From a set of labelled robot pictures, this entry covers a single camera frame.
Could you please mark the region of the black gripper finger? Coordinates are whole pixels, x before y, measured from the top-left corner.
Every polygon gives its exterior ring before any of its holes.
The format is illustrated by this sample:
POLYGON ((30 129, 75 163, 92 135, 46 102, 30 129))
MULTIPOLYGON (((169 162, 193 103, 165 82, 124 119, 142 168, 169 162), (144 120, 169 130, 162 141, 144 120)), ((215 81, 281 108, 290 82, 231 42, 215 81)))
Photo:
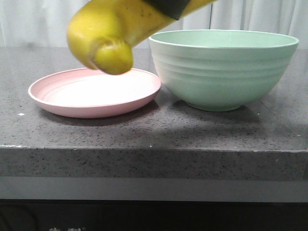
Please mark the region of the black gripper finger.
POLYGON ((180 19, 190 0, 146 0, 145 2, 172 19, 180 19))

